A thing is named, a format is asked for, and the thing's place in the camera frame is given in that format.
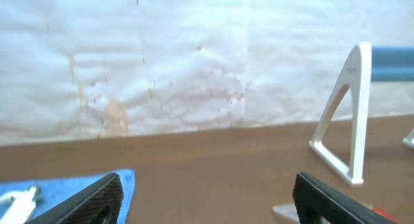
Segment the blue cloth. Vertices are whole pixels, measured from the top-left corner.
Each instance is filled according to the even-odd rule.
[[[121,210],[118,216],[118,224],[124,224],[127,220],[129,207],[135,190],[135,172],[131,169],[120,169],[113,171],[119,175],[124,191],[124,200],[122,201]],[[105,174],[89,175],[74,178],[62,178],[51,180],[31,180],[10,183],[0,183],[0,196],[11,190],[26,190],[36,185],[41,189],[41,195],[45,198],[44,202],[36,207],[33,218],[43,214],[49,209],[55,207],[62,201],[77,194],[84,188],[93,184]],[[10,205],[0,205],[0,218],[3,217]]]

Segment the white backdrop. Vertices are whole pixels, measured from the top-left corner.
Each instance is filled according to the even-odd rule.
[[[414,44],[413,3],[1,0],[0,144],[317,121],[355,43]],[[413,113],[414,84],[370,101]]]

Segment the folded blue cloth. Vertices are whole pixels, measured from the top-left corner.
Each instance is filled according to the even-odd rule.
[[[132,197],[135,190],[135,171],[131,169],[120,169],[112,171],[119,175],[124,191],[124,200],[122,201],[121,210],[118,216],[118,224],[124,224],[127,220],[129,207],[131,206]],[[30,186],[36,185],[41,189],[41,195],[45,198],[44,202],[36,207],[33,218],[43,214],[59,203],[77,194],[84,188],[93,184],[105,174],[89,175],[74,178],[62,178],[51,180],[31,180],[10,183],[0,183],[0,196],[12,190],[26,190]],[[0,218],[10,205],[0,205]]]

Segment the brown table surface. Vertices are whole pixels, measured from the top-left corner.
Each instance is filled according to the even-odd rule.
[[[128,223],[275,223],[272,206],[292,202],[298,172],[414,222],[414,150],[401,145],[414,117],[371,119],[365,183],[350,188],[308,147],[313,124],[0,148],[0,181],[136,170]],[[349,161],[350,122],[324,141]]]

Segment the blue roller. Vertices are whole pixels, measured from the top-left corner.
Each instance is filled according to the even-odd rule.
[[[414,47],[372,47],[371,82],[414,81]]]

